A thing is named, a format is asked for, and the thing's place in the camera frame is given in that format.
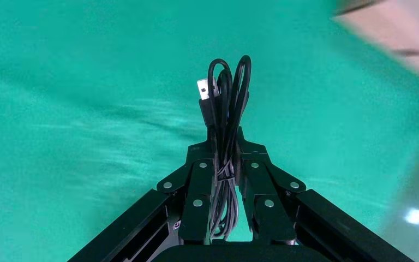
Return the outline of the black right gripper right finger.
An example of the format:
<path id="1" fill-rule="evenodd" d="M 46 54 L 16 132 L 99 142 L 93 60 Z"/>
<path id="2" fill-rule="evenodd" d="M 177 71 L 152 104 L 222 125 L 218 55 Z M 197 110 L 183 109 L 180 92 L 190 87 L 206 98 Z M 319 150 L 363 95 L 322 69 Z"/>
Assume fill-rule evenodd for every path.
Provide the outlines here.
<path id="1" fill-rule="evenodd" d="M 254 242 L 295 242 L 295 203 L 307 186 L 274 165 L 264 145 L 245 139 L 238 129 L 238 186 Z"/>

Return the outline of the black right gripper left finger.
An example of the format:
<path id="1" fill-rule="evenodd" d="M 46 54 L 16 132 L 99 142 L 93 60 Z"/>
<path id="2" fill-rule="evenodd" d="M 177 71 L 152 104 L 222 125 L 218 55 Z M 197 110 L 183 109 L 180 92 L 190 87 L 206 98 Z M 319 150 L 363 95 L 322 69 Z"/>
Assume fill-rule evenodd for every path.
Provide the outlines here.
<path id="1" fill-rule="evenodd" d="M 213 132 L 204 142 L 188 147 L 185 163 L 157 183 L 157 190 L 173 198 L 180 212 L 182 242 L 209 242 L 211 198 L 214 191 Z"/>

